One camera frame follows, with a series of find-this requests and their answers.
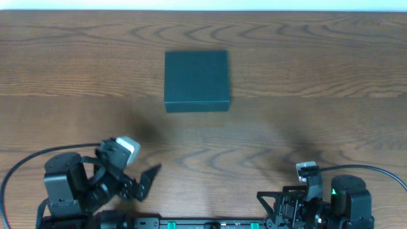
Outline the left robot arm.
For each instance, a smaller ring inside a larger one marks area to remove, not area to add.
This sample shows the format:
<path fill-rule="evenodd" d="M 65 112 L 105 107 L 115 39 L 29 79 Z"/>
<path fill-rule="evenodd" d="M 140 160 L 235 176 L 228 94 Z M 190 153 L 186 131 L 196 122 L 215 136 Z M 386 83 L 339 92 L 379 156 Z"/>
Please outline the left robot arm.
<path fill-rule="evenodd" d="M 45 163 L 48 194 L 37 211 L 36 228 L 134 228 L 123 212 L 100 211 L 113 197 L 142 202 L 161 166 L 145 170 L 140 179 L 124 173 L 141 150 L 129 137 L 102 141 L 93 157 L 62 153 Z"/>

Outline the dark green box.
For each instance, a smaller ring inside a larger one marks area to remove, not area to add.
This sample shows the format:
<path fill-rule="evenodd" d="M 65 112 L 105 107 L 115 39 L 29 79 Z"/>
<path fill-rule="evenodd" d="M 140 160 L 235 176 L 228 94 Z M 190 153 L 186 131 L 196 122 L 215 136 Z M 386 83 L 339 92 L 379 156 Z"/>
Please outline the dark green box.
<path fill-rule="evenodd" d="M 230 104 L 226 50 L 165 53 L 166 112 L 220 112 L 229 110 Z"/>

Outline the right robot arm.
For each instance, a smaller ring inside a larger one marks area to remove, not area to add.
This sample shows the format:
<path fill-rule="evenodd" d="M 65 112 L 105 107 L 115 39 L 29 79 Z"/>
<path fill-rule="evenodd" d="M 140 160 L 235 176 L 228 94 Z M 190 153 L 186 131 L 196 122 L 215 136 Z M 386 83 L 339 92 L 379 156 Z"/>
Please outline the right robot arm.
<path fill-rule="evenodd" d="M 351 175 L 332 178 L 327 202 L 322 198 L 318 166 L 302 167 L 297 173 L 302 185 L 257 192 L 257 199 L 268 215 L 266 228 L 374 228 L 371 194 L 361 178 Z"/>

